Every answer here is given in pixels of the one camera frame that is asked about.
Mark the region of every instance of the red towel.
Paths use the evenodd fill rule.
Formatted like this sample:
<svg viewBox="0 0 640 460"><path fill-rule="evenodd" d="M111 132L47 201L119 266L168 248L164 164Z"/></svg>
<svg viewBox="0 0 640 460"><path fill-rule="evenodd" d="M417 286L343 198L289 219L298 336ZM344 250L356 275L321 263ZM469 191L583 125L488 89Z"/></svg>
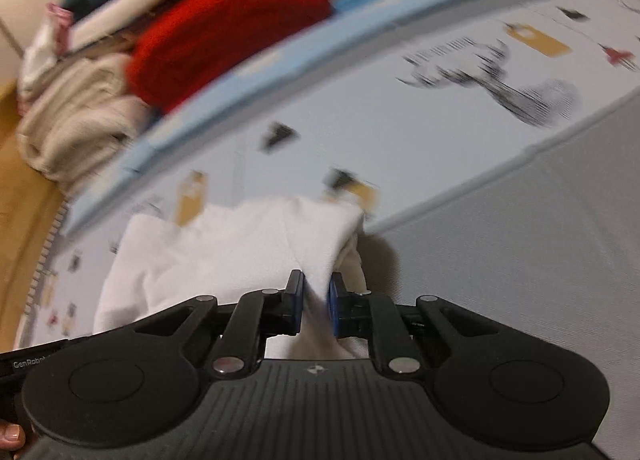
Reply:
<svg viewBox="0 0 640 460"><path fill-rule="evenodd" d="M170 112L260 50L325 19L329 0L184 0L138 41L131 89Z"/></svg>

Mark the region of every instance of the wooden floor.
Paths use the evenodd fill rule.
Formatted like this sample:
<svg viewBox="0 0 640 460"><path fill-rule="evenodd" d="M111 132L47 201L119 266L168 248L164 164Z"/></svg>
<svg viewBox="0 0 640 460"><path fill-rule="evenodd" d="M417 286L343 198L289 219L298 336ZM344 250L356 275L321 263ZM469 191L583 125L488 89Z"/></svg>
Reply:
<svg viewBox="0 0 640 460"><path fill-rule="evenodd" d="M0 352L14 345L31 278L63 197L18 154L15 88L0 86Z"/></svg>

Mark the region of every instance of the fingernail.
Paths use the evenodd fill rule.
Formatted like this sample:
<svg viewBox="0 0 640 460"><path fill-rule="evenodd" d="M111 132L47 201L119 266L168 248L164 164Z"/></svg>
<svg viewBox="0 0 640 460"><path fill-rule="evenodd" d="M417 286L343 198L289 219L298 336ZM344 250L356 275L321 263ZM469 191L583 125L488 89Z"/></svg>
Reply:
<svg viewBox="0 0 640 460"><path fill-rule="evenodd" d="M4 437L10 442L14 442L20 438L20 426L11 424L4 430Z"/></svg>

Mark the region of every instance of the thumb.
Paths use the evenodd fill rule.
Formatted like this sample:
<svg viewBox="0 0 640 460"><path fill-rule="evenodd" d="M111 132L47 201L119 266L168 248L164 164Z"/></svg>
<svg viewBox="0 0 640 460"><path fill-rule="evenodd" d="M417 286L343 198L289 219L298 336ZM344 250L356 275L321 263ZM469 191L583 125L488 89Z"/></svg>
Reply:
<svg viewBox="0 0 640 460"><path fill-rule="evenodd" d="M22 427L0 420L0 451L16 451L24 446L24 441Z"/></svg>

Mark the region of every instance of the black triangle print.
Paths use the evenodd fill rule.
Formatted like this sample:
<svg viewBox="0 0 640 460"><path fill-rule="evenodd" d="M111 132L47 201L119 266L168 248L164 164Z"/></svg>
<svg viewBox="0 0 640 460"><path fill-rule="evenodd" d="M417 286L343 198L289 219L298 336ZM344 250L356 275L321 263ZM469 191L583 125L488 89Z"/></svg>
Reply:
<svg viewBox="0 0 640 460"><path fill-rule="evenodd" d="M567 10L567 8L558 7L558 10L561 11L565 16L569 19L573 19L574 21L588 21L589 18L585 16L585 14L578 12L577 10Z"/></svg>

